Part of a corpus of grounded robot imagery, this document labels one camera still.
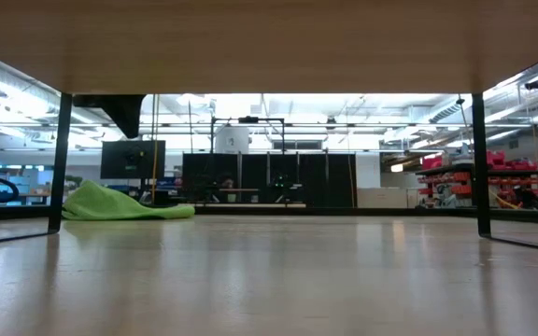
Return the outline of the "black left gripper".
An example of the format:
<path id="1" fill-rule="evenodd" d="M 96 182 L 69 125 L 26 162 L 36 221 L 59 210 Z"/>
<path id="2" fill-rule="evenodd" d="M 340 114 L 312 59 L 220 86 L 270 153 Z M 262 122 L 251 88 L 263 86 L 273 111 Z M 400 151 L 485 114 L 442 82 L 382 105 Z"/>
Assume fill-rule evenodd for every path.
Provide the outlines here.
<path id="1" fill-rule="evenodd" d="M 139 121 L 145 94 L 74 95 L 76 107 L 101 108 L 128 139 L 139 134 Z"/>

